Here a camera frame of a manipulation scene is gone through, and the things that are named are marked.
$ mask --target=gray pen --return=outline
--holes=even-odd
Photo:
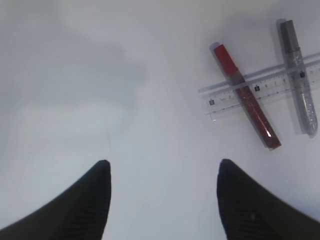
[[[312,138],[317,134],[318,120],[293,21],[282,23],[280,32],[302,131]]]

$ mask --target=red pen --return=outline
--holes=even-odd
[[[230,57],[225,46],[220,45],[213,51],[226,75],[230,78],[230,84],[234,86],[244,83],[244,77]],[[248,86],[244,86],[241,88],[237,88],[234,91],[242,102],[242,105],[248,113],[252,124],[263,139],[265,145],[270,149],[276,149],[280,147],[281,143],[251,89]]]

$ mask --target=white surface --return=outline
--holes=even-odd
[[[0,228],[100,159],[113,185],[103,239],[225,239],[222,158],[320,220],[320,137],[297,133],[290,99],[265,107],[283,144],[269,151],[244,114],[211,122],[197,95],[224,80],[212,42],[254,72],[282,62],[287,18],[318,52],[318,0],[22,2],[0,2]]]

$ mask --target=transparent ruler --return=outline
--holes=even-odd
[[[311,90],[320,87],[320,52],[303,59]],[[248,86],[260,104],[267,104],[282,99],[294,89],[288,73],[295,69],[286,69],[284,64],[244,75],[246,83],[230,86],[226,81],[202,88],[198,91],[204,114],[213,118],[223,116],[226,112],[241,111],[241,103],[235,89]]]

